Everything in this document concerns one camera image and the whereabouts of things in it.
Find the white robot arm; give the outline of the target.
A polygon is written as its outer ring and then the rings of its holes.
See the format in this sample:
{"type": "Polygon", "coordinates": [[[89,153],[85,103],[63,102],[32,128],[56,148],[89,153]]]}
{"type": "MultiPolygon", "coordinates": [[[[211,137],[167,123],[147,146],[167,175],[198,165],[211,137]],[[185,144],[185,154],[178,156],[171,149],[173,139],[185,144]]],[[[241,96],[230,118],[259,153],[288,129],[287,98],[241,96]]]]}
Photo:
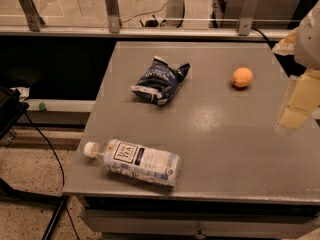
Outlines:
{"type": "Polygon", "coordinates": [[[279,111],[276,132],[289,135],[320,106],[320,1],[297,28],[272,48],[272,52],[292,55],[297,64],[306,68],[301,76],[288,81],[279,111]]]}

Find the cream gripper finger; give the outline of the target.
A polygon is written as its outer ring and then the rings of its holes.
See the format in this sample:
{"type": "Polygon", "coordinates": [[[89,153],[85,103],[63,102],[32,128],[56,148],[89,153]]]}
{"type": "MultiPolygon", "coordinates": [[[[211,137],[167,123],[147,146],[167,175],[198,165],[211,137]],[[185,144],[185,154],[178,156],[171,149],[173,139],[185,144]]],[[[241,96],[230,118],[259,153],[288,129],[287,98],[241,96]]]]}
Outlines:
{"type": "Polygon", "coordinates": [[[292,134],[319,106],[320,70],[307,68],[299,77],[290,76],[275,131],[280,135],[292,134]]]}

